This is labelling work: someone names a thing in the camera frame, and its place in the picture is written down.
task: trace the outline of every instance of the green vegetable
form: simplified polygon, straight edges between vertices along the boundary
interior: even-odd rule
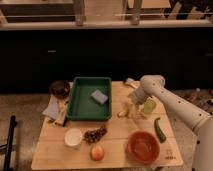
[[[159,122],[158,122],[159,120],[160,120],[160,118],[156,118],[154,121],[155,131],[160,140],[160,143],[164,143],[166,141],[166,136],[159,126]]]

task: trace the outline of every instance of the orange bowl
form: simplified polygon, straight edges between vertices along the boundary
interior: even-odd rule
[[[137,131],[128,139],[127,153],[136,161],[147,165],[158,158],[160,147],[152,134],[145,131]]]

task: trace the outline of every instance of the white cup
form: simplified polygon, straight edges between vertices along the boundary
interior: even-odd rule
[[[69,129],[64,137],[65,144],[69,147],[78,148],[81,145],[83,134],[78,128]]]

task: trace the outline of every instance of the sponge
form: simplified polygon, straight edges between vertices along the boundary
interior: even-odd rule
[[[91,97],[97,101],[98,103],[100,103],[101,105],[103,105],[107,100],[108,100],[108,96],[103,94],[100,90],[95,90],[92,94]]]

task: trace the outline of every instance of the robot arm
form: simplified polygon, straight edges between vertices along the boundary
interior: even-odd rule
[[[140,86],[130,95],[133,103],[143,104],[150,95],[156,96],[197,135],[192,171],[213,170],[213,118],[211,115],[164,88],[159,75],[143,76]]]

